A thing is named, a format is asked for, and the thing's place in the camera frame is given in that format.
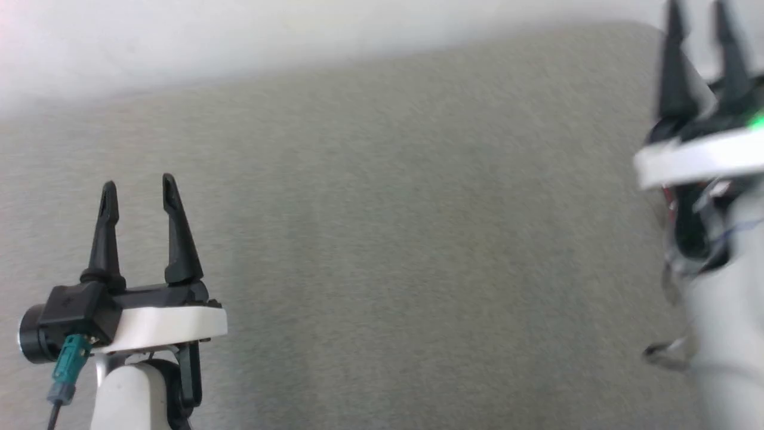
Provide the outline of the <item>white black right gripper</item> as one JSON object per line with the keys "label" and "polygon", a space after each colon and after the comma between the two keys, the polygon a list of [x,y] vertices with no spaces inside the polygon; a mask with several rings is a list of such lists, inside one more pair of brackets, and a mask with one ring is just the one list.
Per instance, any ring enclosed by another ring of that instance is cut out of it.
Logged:
{"label": "white black right gripper", "polygon": [[754,85],[726,0],[714,0],[714,28],[722,54],[722,93],[716,114],[742,117],[730,130],[687,141],[680,138],[682,126],[691,125],[700,104],[691,88],[683,51],[682,6],[679,0],[666,0],[657,123],[632,161],[642,190],[764,173],[764,108],[752,112]]}

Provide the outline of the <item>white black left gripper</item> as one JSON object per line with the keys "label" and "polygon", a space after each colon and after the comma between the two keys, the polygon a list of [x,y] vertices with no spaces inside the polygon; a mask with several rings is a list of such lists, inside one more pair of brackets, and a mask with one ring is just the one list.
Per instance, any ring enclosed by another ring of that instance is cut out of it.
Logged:
{"label": "white black left gripper", "polygon": [[109,345],[94,348],[94,354],[149,351],[227,334],[227,311],[208,297],[207,287],[200,281],[203,269],[177,182],[170,173],[162,176],[162,201],[169,232],[164,278],[172,286],[125,291],[116,240],[117,188],[115,182],[103,185],[90,258],[80,281],[98,281],[109,292],[125,292],[115,296],[122,307],[115,337]]}

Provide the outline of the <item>grey fabric sofa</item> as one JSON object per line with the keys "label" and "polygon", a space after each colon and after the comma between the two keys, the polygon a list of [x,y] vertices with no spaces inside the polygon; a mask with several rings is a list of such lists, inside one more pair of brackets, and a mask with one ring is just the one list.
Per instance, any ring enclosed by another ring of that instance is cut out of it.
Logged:
{"label": "grey fabric sofa", "polygon": [[0,430],[44,430],[17,322],[87,266],[114,180],[128,285],[164,279],[175,175],[229,334],[194,430],[701,430],[640,357],[661,288],[663,33],[616,22],[0,120]]}

